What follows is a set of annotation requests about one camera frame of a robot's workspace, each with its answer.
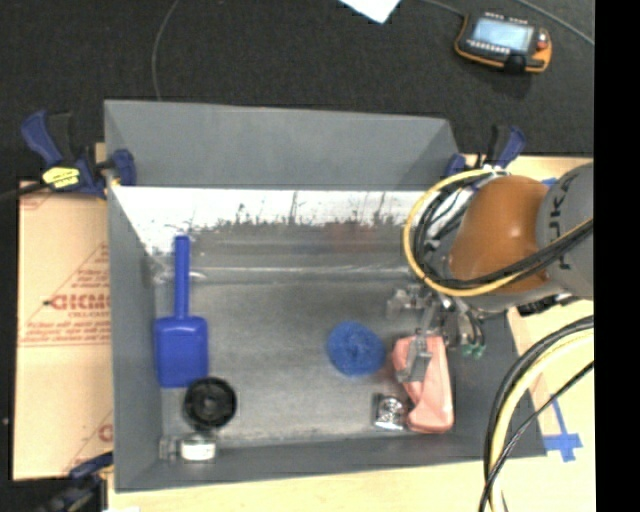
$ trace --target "orange handheld controller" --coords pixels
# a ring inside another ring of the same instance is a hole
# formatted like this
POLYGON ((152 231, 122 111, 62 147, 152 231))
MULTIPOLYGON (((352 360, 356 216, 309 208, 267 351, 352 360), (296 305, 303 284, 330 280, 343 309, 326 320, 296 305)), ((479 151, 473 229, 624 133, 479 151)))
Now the orange handheld controller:
POLYGON ((494 12, 465 16, 454 48, 462 57, 511 73, 541 73, 551 61, 546 29, 494 12))

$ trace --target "device screen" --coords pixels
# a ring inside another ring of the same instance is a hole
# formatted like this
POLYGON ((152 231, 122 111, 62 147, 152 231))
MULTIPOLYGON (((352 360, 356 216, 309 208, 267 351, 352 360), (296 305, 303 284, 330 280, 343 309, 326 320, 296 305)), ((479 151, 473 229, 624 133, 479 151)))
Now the device screen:
POLYGON ((472 39, 526 52, 533 27, 506 21, 480 18, 471 35, 472 39))

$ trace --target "blue plastic scoop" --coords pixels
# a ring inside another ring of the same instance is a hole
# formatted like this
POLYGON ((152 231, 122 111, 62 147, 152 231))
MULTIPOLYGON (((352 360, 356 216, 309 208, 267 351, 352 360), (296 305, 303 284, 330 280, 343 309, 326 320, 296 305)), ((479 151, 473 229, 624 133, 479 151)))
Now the blue plastic scoop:
POLYGON ((187 387, 209 373, 207 321, 189 315, 189 264, 191 240, 178 235, 174 240, 173 316, 154 322, 156 373, 160 387, 187 387))

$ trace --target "black carpet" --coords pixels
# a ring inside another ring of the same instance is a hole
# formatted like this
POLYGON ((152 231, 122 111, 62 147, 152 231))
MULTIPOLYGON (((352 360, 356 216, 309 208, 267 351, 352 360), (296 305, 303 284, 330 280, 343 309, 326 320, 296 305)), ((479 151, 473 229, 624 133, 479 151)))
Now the black carpet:
MULTIPOLYGON (((410 113, 451 122, 461 151, 486 149, 494 124, 513 124, 526 153, 594 153, 594 47, 514 0, 480 5, 549 29, 553 58, 541 75, 514 76, 457 56, 461 19, 402 0, 378 25, 337 0, 3 2, 0 9, 0 191, 38 176, 40 159, 20 136, 31 113, 70 111, 77 146, 103 138, 105 98, 410 113)), ((594 38, 592 0, 533 0, 594 38)), ((15 367, 16 216, 0 205, 0 418, 11 418, 15 367)), ((57 482, 9 484, 11 423, 0 425, 0 510, 30 510, 57 482)))

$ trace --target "blue ball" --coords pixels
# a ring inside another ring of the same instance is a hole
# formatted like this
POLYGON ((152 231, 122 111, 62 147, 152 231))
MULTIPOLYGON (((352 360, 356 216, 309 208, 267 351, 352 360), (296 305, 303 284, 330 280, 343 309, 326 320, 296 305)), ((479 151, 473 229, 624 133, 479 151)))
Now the blue ball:
POLYGON ((387 357, 382 340, 358 322, 342 322, 329 334, 327 352, 333 365, 345 375, 377 372, 387 357))

